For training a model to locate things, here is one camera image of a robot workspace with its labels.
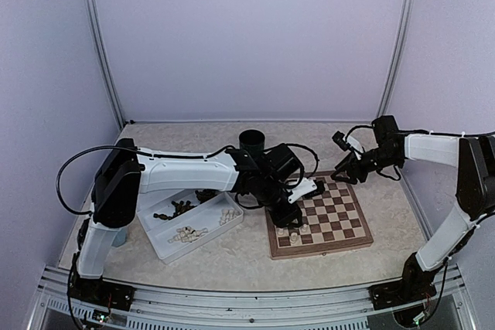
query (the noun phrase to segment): white backdrop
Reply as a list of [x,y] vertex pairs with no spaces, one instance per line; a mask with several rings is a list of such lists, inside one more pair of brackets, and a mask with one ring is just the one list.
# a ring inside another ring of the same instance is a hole
[[369,120],[402,0],[96,0],[127,119]]

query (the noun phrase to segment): wooden chessboard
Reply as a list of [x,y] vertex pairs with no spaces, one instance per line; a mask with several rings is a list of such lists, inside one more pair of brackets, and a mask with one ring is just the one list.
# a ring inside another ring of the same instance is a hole
[[[335,182],[332,172],[317,172],[314,179],[325,183],[325,192],[297,203],[302,221],[309,228],[275,227],[266,212],[268,240],[272,259],[309,257],[368,247],[373,243],[370,229],[351,185]],[[293,243],[291,233],[297,233]]]

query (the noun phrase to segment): dark square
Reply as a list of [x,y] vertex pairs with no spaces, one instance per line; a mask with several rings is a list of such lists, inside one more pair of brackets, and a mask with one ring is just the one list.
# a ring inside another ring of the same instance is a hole
[[329,222],[328,214],[322,214],[322,215],[318,216],[318,221],[320,223],[328,223]]
[[356,237],[356,235],[354,235],[354,231],[352,230],[344,230],[343,235],[346,237],[346,239],[352,239],[353,237]]
[[330,227],[332,227],[332,231],[338,231],[342,229],[340,222],[330,222]]
[[306,245],[307,243],[312,243],[311,235],[301,235],[301,242],[303,245]]
[[279,237],[278,238],[278,245],[280,247],[290,247],[291,246],[291,240],[287,236],[286,237]]
[[320,233],[322,232],[322,227],[319,224],[310,224],[309,228],[311,229],[311,233]]
[[358,219],[351,219],[351,220],[350,220],[350,225],[351,225],[353,228],[356,228],[356,227],[361,227],[361,221],[359,221]]
[[349,216],[346,212],[337,213],[339,220],[349,220]]
[[334,241],[335,236],[333,235],[333,232],[324,232],[323,233],[323,240],[324,241]]
[[307,216],[315,216],[316,215],[316,209],[315,208],[306,208],[306,215]]

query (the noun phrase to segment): plastic box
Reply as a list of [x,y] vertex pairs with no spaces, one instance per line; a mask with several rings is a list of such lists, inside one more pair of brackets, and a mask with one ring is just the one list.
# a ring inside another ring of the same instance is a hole
[[[176,190],[173,192],[168,191],[155,195],[143,195],[147,198],[147,202],[149,202],[150,198],[155,198],[153,201],[156,201],[157,198],[163,198],[164,196],[165,198],[152,204],[148,208],[138,208],[137,213],[156,254],[166,264],[173,262],[213,240],[222,233],[227,232],[232,227],[241,223],[244,219],[243,209],[225,192],[222,192],[203,204],[199,204],[193,190]],[[171,216],[175,211],[172,201],[180,202],[186,200],[190,200],[192,204],[197,202],[199,205],[172,220],[161,220],[153,217],[154,213],[164,213]],[[223,209],[234,209],[238,216],[221,226],[220,218],[222,217]],[[193,241],[192,243],[183,243],[181,241],[169,243],[169,240],[177,234],[177,229],[185,226],[191,226],[195,230],[207,228],[208,233],[202,235],[198,240]]]

